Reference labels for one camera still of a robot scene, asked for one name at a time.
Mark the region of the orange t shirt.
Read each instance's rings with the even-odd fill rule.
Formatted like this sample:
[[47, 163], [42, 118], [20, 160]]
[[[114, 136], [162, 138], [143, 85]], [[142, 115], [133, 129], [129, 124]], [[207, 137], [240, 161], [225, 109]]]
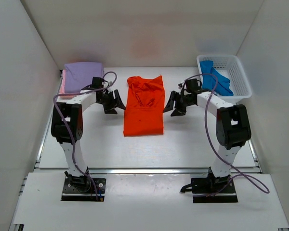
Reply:
[[162, 76], [127, 79], [128, 97], [124, 112], [125, 137], [162, 135], [165, 90]]

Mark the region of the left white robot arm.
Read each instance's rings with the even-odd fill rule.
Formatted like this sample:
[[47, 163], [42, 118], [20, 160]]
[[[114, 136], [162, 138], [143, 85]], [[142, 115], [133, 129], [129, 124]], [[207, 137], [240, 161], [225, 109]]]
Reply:
[[53, 116], [51, 122], [51, 135], [62, 147], [68, 171], [65, 172], [69, 183], [84, 191], [94, 187], [95, 183], [90, 176], [89, 168], [85, 164], [80, 139], [83, 135], [83, 112], [93, 104], [103, 106], [105, 114], [117, 114], [116, 108], [125, 110], [118, 90], [111, 90], [117, 80], [105, 77], [93, 77], [92, 83], [79, 92], [59, 93], [53, 97]]

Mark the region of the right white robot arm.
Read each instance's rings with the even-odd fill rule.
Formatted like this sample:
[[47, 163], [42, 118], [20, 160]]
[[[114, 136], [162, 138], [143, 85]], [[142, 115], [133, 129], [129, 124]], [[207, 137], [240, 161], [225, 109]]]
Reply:
[[201, 88], [198, 79], [192, 78], [179, 85], [181, 91], [172, 91], [163, 112], [171, 116], [184, 116], [187, 107], [197, 105], [205, 109], [205, 130], [208, 133], [207, 114], [216, 118], [216, 137], [219, 143], [214, 150], [216, 159], [208, 170], [209, 185], [218, 187], [230, 181], [231, 167], [235, 157], [251, 138], [247, 109], [242, 104], [232, 104]]

